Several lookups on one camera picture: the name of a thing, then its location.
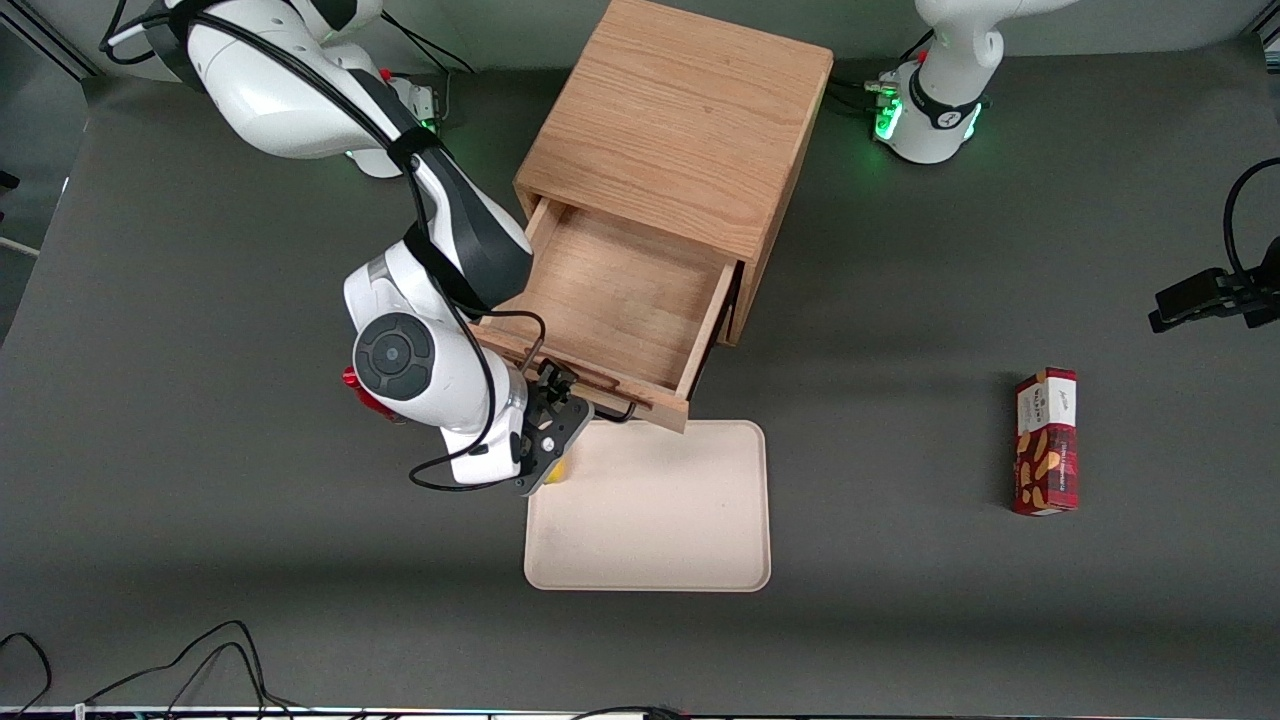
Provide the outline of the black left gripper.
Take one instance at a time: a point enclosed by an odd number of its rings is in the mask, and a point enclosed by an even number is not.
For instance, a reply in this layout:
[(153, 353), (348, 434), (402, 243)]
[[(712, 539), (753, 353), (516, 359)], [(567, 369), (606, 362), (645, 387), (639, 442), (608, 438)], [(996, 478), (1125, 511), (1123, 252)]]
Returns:
[(1270, 241), (1258, 266), (1242, 265), (1235, 240), (1228, 240), (1233, 290), (1224, 286), (1229, 274), (1221, 268), (1196, 273), (1157, 292), (1157, 306), (1148, 315), (1152, 332), (1161, 334), (1189, 322), (1243, 316), (1249, 329), (1279, 319), (1279, 238)]

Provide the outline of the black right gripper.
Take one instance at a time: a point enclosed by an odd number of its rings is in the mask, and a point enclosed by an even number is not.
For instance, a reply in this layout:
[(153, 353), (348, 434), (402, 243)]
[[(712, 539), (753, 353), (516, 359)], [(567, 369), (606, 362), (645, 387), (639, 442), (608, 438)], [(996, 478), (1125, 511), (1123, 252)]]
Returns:
[(595, 415), (590, 401), (573, 395), (577, 383), (577, 373), (554, 360), (541, 360), (538, 395), (525, 410), (517, 445), (518, 473), (513, 486), (522, 497), (547, 483)]

